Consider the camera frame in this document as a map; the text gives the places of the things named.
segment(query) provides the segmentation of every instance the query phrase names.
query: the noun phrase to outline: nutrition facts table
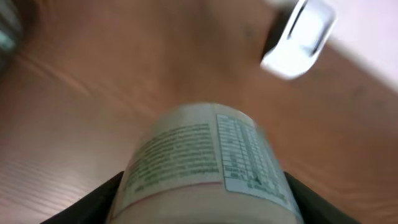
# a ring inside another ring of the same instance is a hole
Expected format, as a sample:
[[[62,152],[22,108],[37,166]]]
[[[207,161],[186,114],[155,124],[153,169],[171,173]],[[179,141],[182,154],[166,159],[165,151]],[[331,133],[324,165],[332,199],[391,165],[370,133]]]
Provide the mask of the nutrition facts table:
[[[266,198],[288,209],[284,177],[257,130],[236,118],[217,115],[226,189]]]

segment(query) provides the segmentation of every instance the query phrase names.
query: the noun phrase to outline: wooden table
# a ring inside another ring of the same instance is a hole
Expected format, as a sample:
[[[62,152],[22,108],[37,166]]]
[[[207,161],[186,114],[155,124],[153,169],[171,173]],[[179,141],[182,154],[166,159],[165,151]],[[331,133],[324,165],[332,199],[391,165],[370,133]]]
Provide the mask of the wooden table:
[[[398,222],[398,97],[330,47],[287,82],[259,68],[260,0],[37,0],[0,78],[1,223],[38,223],[123,170],[182,103],[232,106],[281,166],[363,223]]]

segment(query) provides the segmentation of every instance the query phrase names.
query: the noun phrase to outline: black object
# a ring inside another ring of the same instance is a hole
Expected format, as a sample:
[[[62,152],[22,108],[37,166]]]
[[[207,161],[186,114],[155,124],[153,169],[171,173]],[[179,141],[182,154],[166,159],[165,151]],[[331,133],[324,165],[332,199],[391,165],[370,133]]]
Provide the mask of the black object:
[[[120,172],[71,207],[42,224],[92,224],[105,222],[124,172]],[[357,224],[321,196],[285,173],[305,224]]]

